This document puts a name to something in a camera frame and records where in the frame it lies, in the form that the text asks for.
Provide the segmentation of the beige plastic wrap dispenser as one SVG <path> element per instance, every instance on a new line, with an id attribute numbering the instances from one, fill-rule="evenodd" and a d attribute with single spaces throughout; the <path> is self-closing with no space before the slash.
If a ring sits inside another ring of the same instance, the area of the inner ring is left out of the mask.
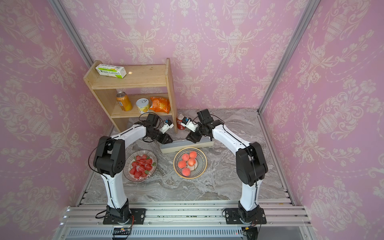
<path id="1" fill-rule="evenodd" d="M 207 147 L 213 147 L 215 144 L 214 139 L 210 139 L 209 137 L 203 137 L 201 140 L 197 143 L 193 143 L 188 140 L 176 140 L 169 144 L 160 144 L 160 151 L 163 154 L 168 153 L 174 153 L 179 152 L 182 149 L 185 148 L 207 148 Z"/>

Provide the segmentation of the patterned plate with peaches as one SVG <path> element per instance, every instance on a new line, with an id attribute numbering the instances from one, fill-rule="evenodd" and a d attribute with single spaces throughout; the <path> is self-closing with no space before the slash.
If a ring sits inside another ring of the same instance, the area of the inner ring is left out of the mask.
<path id="1" fill-rule="evenodd" d="M 208 159 L 197 148 L 184 148 L 174 157 L 173 167 L 175 172 L 184 179 L 196 179 L 207 169 Z"/>

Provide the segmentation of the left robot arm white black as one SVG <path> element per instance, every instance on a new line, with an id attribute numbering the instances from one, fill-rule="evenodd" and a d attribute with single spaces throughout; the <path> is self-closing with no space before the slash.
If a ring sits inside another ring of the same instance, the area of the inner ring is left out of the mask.
<path id="1" fill-rule="evenodd" d="M 173 142 L 167 130 L 174 127 L 171 120 L 158 123 L 159 116 L 149 113 L 144 121 L 138 121 L 127 130 L 112 137 L 102 136 L 95 153 L 91 170 L 99 174 L 105 184 L 108 203 L 104 223 L 133 224 L 134 214 L 123 188 L 123 169 L 126 164 L 126 148 L 143 138 L 160 144 Z"/>

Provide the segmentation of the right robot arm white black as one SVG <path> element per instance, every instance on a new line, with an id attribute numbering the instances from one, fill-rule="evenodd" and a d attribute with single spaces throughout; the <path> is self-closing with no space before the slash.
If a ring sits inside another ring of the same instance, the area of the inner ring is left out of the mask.
<path id="1" fill-rule="evenodd" d="M 259 204 L 259 193 L 269 169 L 261 145 L 243 140 L 229 130 L 220 118 L 214 120 L 207 109 L 197 112 L 197 117 L 198 122 L 183 118 L 182 126 L 190 130 L 186 139 L 198 143 L 202 137 L 209 137 L 224 144 L 235 155 L 236 172 L 243 183 L 238 205 L 240 219 L 246 224 L 266 224 L 264 209 Z"/>

